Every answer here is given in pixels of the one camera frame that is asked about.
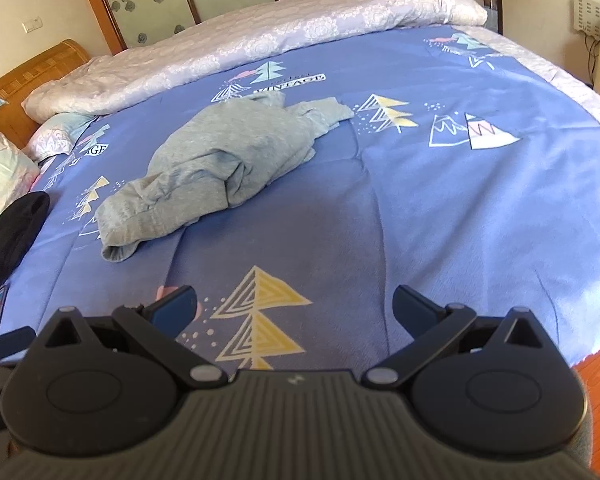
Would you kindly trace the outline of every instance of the black cloth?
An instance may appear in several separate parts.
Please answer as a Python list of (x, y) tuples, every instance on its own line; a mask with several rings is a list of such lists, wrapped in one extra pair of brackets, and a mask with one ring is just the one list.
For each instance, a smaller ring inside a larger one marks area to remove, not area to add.
[(0, 215), (0, 287), (20, 265), (49, 212), (49, 195), (34, 191), (20, 197)]

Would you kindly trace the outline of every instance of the wooden headboard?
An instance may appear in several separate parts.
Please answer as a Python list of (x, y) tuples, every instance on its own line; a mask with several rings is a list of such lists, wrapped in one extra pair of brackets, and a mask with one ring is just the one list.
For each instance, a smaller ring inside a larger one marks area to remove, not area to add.
[(0, 78), (0, 132), (23, 148), (40, 126), (22, 108), (22, 102), (40, 85), (64, 77), (84, 65), (91, 56), (75, 41), (64, 40), (46, 52), (29, 59)]

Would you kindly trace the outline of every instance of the power cord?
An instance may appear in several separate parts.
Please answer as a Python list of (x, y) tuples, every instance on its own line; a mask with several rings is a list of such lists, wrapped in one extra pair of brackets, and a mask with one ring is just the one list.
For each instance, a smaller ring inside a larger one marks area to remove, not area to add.
[[(593, 36), (588, 36), (586, 32), (583, 32), (584, 34), (584, 46), (586, 47), (588, 53), (589, 53), (589, 61), (587, 63), (587, 69), (589, 70), (589, 79), (591, 81), (591, 84), (594, 84), (593, 81), (593, 76), (596, 73), (596, 63), (598, 62), (598, 56), (600, 54), (600, 40), (597, 40), (596, 38), (594, 38)], [(591, 38), (593, 41), (591, 42), (591, 45), (589, 46), (589, 43), (587, 43), (587, 40)]]

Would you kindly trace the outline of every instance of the bed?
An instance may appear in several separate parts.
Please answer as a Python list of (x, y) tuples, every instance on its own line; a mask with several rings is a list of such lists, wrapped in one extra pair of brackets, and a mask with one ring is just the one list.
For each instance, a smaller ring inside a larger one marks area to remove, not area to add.
[[(481, 315), (528, 306), (572, 365), (599, 351), (600, 97), (478, 26), (469, 5), (288, 0), (113, 58), (65, 41), (14, 70), (0, 128), (19, 146), (54, 113), (100, 118), (33, 187), (52, 209), (8, 282), (0, 331), (190, 284), (199, 312), (178, 341), (229, 373), (361, 372), (410, 342), (391, 311), (406, 283)], [(337, 13), (366, 28), (343, 32)], [(334, 96), (354, 117), (244, 205), (124, 262), (101, 257), (94, 212), (171, 133), (211, 104), (275, 90), (287, 105)]]

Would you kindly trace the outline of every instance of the bed sheet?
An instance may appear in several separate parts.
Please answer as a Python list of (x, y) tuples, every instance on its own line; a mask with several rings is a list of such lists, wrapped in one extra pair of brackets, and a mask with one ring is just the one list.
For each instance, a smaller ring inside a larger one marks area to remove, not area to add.
[[(356, 114), (243, 206), (103, 260), (104, 197), (203, 107), (266, 89), (288, 104), (336, 96)], [(202, 310), (178, 341), (229, 373), (360, 372), (410, 342), (391, 312), (406, 283), (483, 315), (528, 306), (571, 364), (600, 348), (600, 123), (449, 26), (309, 46), (162, 92), (92, 124), (34, 189), (52, 211), (10, 280), (2, 332), (191, 284)]]

